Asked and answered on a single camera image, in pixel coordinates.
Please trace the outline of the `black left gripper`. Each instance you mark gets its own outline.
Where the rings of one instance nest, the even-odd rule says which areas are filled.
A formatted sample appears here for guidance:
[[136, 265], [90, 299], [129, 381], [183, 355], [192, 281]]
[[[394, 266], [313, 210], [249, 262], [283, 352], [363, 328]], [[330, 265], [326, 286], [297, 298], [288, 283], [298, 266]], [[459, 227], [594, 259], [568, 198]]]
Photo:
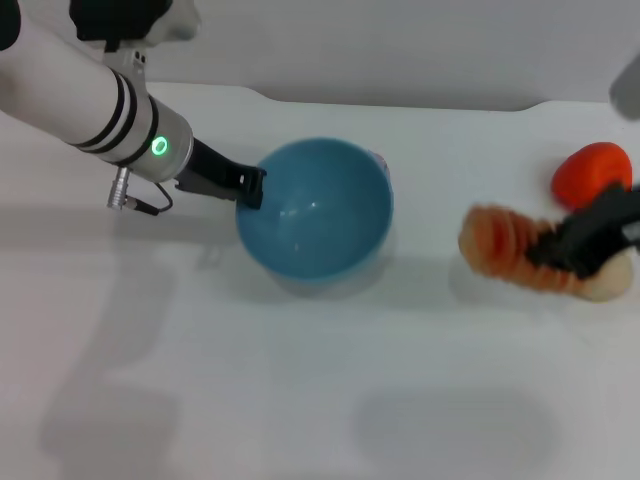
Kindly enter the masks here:
[[264, 169], [234, 162], [195, 139], [187, 164], [175, 180], [180, 191], [237, 201], [259, 210], [266, 176]]

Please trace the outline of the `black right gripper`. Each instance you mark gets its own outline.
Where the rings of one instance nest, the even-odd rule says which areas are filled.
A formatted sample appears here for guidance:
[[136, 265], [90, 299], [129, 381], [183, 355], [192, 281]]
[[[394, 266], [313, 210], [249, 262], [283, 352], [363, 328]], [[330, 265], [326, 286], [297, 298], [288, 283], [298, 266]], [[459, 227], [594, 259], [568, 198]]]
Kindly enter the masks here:
[[526, 251], [536, 266], [574, 273], [586, 279], [615, 255], [639, 249], [639, 186], [611, 186], [589, 206], [567, 217], [555, 230], [545, 230]]

